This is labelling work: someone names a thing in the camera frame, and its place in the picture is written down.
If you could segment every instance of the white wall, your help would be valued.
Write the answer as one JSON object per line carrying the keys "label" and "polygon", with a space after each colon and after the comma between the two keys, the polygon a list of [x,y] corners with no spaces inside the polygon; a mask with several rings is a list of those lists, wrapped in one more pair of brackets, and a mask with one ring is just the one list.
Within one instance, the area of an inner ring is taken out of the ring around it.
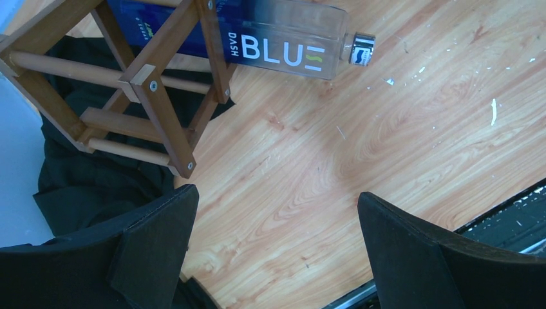
{"label": "white wall", "polygon": [[[0,1],[0,32],[22,0]],[[32,195],[44,162],[42,121],[15,87],[0,75],[0,247],[39,245],[53,238]]]}

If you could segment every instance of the bottle cap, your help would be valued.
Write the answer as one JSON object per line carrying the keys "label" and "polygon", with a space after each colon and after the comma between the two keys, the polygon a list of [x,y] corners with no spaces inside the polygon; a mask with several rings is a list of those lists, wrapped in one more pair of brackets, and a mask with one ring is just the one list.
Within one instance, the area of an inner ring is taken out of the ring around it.
{"label": "bottle cap", "polygon": [[374,46],[375,37],[373,35],[356,33],[349,63],[368,66],[368,63],[372,59]]}

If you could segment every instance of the wooden rung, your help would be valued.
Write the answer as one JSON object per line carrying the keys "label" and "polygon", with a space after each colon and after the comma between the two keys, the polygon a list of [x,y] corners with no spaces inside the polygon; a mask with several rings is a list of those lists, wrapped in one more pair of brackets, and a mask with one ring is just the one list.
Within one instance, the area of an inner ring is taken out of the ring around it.
{"label": "wooden rung", "polygon": [[98,138],[91,138],[88,142],[88,146],[96,150],[165,166],[170,170],[173,170],[172,165],[169,165],[171,157],[169,157],[168,154],[158,153],[157,151],[121,144],[118,142],[112,142],[110,140],[101,140]]}
{"label": "wooden rung", "polygon": [[[11,60],[16,65],[22,68],[38,71],[41,73],[66,77],[68,79],[81,80],[84,82],[90,82],[93,84],[103,85],[111,88],[125,88],[124,90],[131,89],[131,87],[127,85],[127,83],[119,81],[120,77],[122,76],[122,72],[117,70],[107,69],[100,66],[94,66],[91,64],[85,64],[66,59],[35,55],[32,53],[19,51],[12,52]],[[164,83],[165,86],[170,88],[176,88],[201,94],[206,94],[211,86],[208,84],[202,84],[200,82],[176,79],[174,77],[166,76],[161,76],[161,81]]]}
{"label": "wooden rung", "polygon": [[[102,109],[114,113],[123,113],[127,109],[127,107],[129,107],[130,103],[131,102],[129,101],[125,93],[121,89],[118,89],[112,95],[112,97],[110,97],[110,99],[108,100],[108,102],[106,102]],[[89,142],[89,139],[98,138],[102,140],[106,137],[106,135],[108,135],[108,131],[88,127],[83,132],[83,134],[80,135],[77,142],[85,148],[86,152],[93,153],[95,152],[93,148],[85,146]]]}
{"label": "wooden rung", "polygon": [[98,108],[87,108],[80,119],[89,127],[162,143],[161,136],[148,119]]}

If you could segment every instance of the bottle label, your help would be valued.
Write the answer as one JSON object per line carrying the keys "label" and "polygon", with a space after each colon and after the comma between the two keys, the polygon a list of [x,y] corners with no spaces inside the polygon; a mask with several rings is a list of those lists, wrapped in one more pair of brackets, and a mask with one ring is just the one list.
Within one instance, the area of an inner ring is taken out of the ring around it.
{"label": "bottle label", "polygon": [[353,42],[353,50],[351,53],[351,63],[360,66],[367,66],[373,55],[373,47],[375,46],[375,37],[357,33]]}
{"label": "bottle label", "polygon": [[[224,57],[227,62],[300,75],[332,79],[339,61],[332,40],[301,33],[257,27],[254,5],[261,0],[217,0]],[[129,44],[145,46],[174,8],[128,0],[108,0]],[[200,25],[189,34],[179,53],[207,57]]]}

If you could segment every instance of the black cloth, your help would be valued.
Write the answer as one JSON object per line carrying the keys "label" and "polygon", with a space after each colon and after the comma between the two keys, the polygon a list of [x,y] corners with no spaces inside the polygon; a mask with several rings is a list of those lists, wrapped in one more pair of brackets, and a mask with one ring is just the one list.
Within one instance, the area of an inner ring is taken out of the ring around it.
{"label": "black cloth", "polygon": [[215,308],[178,278],[198,201],[186,185],[43,245],[0,248],[2,308]]}
{"label": "black cloth", "polygon": [[[104,39],[65,37],[48,55],[120,69]],[[165,70],[164,75],[212,82],[210,73]],[[102,108],[115,91],[78,80],[46,77],[78,116],[87,107]],[[167,92],[181,125],[187,127],[204,95],[172,88],[167,88]],[[220,104],[212,117],[233,105],[231,100]],[[140,104],[132,103],[125,114],[147,118]],[[34,199],[53,235],[68,234],[114,218],[174,189],[173,175],[166,167],[100,151],[80,152],[46,118],[42,119],[45,161],[39,177],[39,192]],[[165,153],[163,145],[138,138],[110,133],[107,139]]]}

